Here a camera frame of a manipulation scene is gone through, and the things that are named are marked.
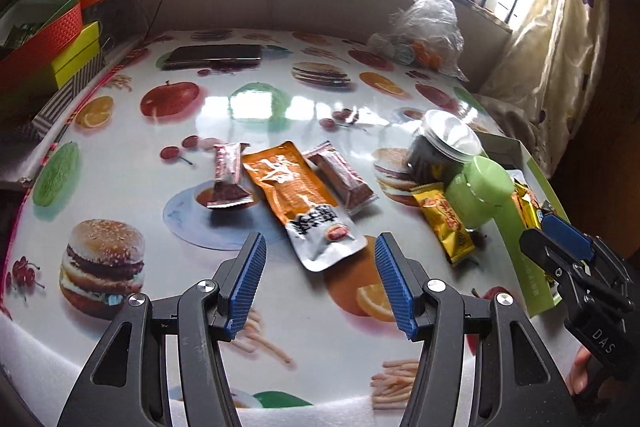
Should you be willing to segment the right hand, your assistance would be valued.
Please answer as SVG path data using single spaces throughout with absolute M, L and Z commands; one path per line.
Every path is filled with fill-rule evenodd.
M 570 368 L 570 373 L 566 377 L 565 384 L 570 395 L 583 393 L 589 384 L 587 366 L 591 359 L 591 353 L 585 347 L 580 347 L 576 358 Z M 607 379 L 598 389 L 598 398 L 601 400 L 612 400 L 624 387 L 623 383 L 613 378 Z

